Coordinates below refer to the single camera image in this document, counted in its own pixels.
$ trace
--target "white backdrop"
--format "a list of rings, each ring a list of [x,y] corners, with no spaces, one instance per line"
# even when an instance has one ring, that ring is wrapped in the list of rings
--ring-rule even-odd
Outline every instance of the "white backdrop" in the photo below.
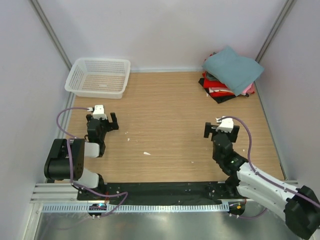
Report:
[[[226,45],[255,58],[285,0],[39,0],[70,61],[200,70]]]
[[[289,179],[320,198],[320,1],[297,1],[260,64],[256,81]]]
[[[69,71],[27,0],[0,1],[0,30],[0,239],[20,240]]]

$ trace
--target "folded blue cloth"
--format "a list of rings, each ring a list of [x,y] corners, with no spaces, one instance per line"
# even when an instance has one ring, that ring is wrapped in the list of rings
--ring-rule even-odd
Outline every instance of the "folded blue cloth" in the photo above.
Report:
[[[225,84],[236,96],[241,94],[265,70],[255,60],[239,56],[229,46],[207,58],[202,67]]]

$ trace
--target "white plastic basket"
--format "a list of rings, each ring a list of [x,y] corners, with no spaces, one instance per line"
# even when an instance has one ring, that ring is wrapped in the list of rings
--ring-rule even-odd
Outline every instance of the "white plastic basket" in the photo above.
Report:
[[[129,73],[128,60],[79,58],[70,70],[64,89],[79,97],[121,99]]]

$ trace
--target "wooden table surface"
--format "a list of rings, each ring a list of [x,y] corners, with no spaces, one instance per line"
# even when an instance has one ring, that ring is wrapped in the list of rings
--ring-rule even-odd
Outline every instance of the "wooden table surface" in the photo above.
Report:
[[[122,99],[77,96],[75,107],[104,105],[119,124],[106,134],[103,157],[86,158],[85,167],[114,183],[223,181],[227,176],[212,159],[213,143],[204,129],[205,122],[229,115],[241,118],[252,133],[252,162],[283,180],[258,95],[217,104],[199,85],[200,77],[199,72],[131,73]],[[87,134],[86,114],[72,111],[70,133]],[[246,157],[248,144],[241,126],[233,148]]]

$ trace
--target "stack of clothes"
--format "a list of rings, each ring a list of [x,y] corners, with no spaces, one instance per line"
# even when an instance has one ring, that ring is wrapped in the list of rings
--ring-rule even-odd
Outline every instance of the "stack of clothes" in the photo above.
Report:
[[[218,104],[238,96],[249,97],[255,92],[254,81],[264,71],[256,61],[238,56],[229,46],[211,54],[202,67],[205,72],[199,84]]]

